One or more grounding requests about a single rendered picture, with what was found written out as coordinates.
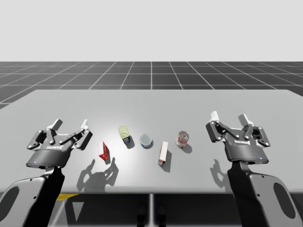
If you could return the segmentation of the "red and white carton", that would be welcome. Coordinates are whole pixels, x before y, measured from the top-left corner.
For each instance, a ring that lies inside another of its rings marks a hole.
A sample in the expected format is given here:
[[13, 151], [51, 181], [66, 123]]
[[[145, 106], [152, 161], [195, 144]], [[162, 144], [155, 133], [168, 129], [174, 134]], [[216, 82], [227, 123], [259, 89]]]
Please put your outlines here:
[[167, 151], [168, 151], [168, 142], [163, 141], [160, 149], [160, 155], [159, 155], [159, 161], [158, 165], [164, 166], [166, 162], [166, 157], [167, 157]]

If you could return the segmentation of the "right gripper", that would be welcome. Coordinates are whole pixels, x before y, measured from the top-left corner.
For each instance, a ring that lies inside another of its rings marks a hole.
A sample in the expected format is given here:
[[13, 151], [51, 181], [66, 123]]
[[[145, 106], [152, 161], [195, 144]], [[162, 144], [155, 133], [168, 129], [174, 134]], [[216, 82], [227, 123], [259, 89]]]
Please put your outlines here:
[[218, 113], [213, 111], [205, 126], [211, 142], [225, 141], [225, 153], [230, 162], [243, 161], [250, 165], [268, 163], [263, 148], [271, 145], [264, 129], [256, 126], [244, 113], [238, 118], [242, 131], [236, 132], [221, 123]]

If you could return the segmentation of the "red and white can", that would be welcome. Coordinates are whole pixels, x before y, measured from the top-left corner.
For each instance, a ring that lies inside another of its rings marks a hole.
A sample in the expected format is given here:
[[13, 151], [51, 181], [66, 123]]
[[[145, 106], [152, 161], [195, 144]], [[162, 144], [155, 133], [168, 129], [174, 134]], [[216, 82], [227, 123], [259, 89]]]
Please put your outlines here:
[[179, 148], [183, 148], [187, 144], [188, 140], [189, 140], [189, 134], [186, 131], [180, 131], [176, 139], [176, 145]]

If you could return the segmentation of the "green and blue rectangular can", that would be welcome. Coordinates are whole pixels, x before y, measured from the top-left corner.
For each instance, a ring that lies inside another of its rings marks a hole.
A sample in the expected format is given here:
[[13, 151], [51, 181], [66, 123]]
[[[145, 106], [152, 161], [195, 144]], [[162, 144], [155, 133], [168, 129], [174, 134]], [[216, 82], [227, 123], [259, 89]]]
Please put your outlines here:
[[131, 142], [130, 134], [128, 128], [126, 126], [120, 126], [118, 128], [119, 134], [121, 139], [123, 140], [124, 144], [129, 144]]

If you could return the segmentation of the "blue flat can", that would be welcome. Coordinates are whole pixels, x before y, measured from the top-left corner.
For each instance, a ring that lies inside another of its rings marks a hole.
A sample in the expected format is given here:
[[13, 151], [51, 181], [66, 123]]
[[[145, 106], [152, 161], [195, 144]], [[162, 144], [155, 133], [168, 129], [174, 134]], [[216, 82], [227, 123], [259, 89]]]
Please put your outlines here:
[[143, 134], [140, 137], [140, 144], [143, 148], [151, 148], [153, 145], [152, 137], [149, 134]]

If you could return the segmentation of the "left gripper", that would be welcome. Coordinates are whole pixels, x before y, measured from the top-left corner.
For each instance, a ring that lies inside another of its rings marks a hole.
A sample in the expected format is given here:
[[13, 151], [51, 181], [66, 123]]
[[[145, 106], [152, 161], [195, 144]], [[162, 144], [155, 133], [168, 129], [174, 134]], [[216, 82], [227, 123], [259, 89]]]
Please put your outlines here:
[[38, 130], [27, 149], [33, 150], [26, 166], [30, 168], [47, 169], [49, 167], [65, 167], [73, 148], [84, 150], [92, 137], [89, 121], [85, 119], [81, 128], [68, 135], [56, 134], [62, 125], [62, 120], [56, 119], [44, 130]]

